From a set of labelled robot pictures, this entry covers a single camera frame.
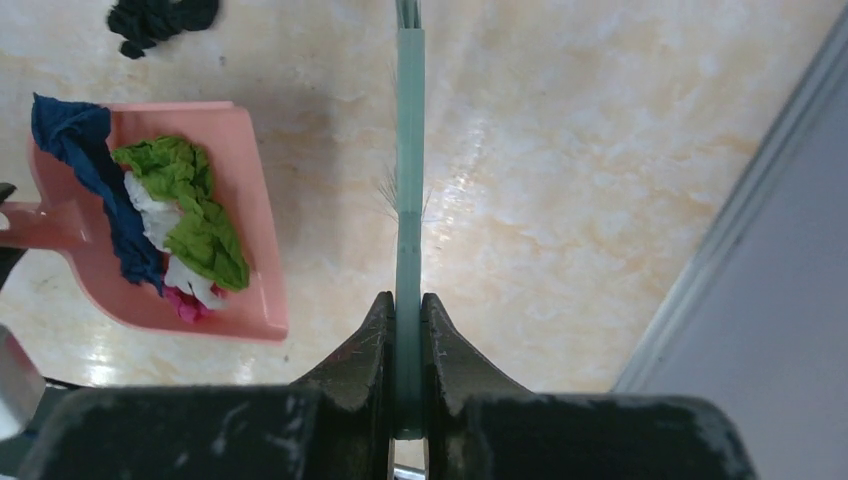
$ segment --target pink cloth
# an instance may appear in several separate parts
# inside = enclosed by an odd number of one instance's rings
[[[186,295],[179,288],[166,286],[162,288],[162,294],[171,302],[177,315],[185,322],[197,323],[211,312],[194,295]]]

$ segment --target cloth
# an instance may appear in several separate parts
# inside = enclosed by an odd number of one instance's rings
[[[124,187],[124,172],[112,161],[106,145],[111,112],[91,103],[34,97],[32,136],[38,148],[73,168],[77,180],[103,199],[121,275],[133,284],[146,281],[161,295],[162,255],[144,236],[141,215]]]
[[[186,295],[176,287],[165,287],[165,298],[171,302],[177,315],[185,322],[197,323],[201,318],[209,315],[210,311],[197,298]]]
[[[248,286],[250,268],[227,213],[212,200],[212,171],[202,148],[167,136],[116,149],[112,157],[132,168],[151,198],[182,208],[180,223],[164,242],[173,255],[221,288]]]
[[[209,310],[222,310],[227,306],[224,299],[218,296],[218,289],[211,280],[198,275],[174,255],[168,259],[165,285],[177,288],[186,295],[193,295]]]
[[[150,198],[150,194],[132,172],[124,174],[124,186],[133,207],[141,214],[144,236],[160,252],[171,253],[171,249],[165,246],[165,239],[168,232],[180,223],[183,215],[180,209],[173,202],[157,202]]]
[[[119,0],[106,17],[109,30],[126,38],[120,52],[133,60],[182,31],[206,30],[215,23],[220,0]]]

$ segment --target dustpan handle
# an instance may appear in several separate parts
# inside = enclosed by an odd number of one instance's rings
[[[86,242],[79,207],[66,202],[45,209],[37,203],[5,202],[0,213],[8,228],[0,230],[0,247],[69,250]]]

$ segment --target white cloth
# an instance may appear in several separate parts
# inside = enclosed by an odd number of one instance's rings
[[[197,274],[174,255],[168,260],[165,285],[179,288],[187,295],[194,295],[209,310],[222,310],[227,306],[224,299],[212,291],[212,280]]]
[[[124,186],[133,207],[141,214],[144,236],[160,252],[171,253],[171,250],[165,247],[165,238],[168,232],[180,223],[180,209],[172,202],[159,202],[150,198],[147,189],[136,180],[132,172],[124,175]]]
[[[165,238],[172,228],[180,223],[182,212],[174,203],[153,200],[147,189],[136,180],[132,172],[124,175],[124,186],[130,196],[130,201],[141,214],[144,224],[144,236],[157,250],[165,253],[171,251],[165,248]],[[227,306],[224,299],[212,291],[214,283],[190,269],[179,258],[171,255],[168,260],[168,270],[165,272],[165,285],[179,288],[186,295],[194,295],[200,303],[209,310],[221,310]]]

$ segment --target black cloth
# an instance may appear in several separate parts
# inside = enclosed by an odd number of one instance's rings
[[[183,31],[210,28],[218,15],[220,0],[119,0],[109,11],[109,30],[126,38],[120,52],[133,60]]]

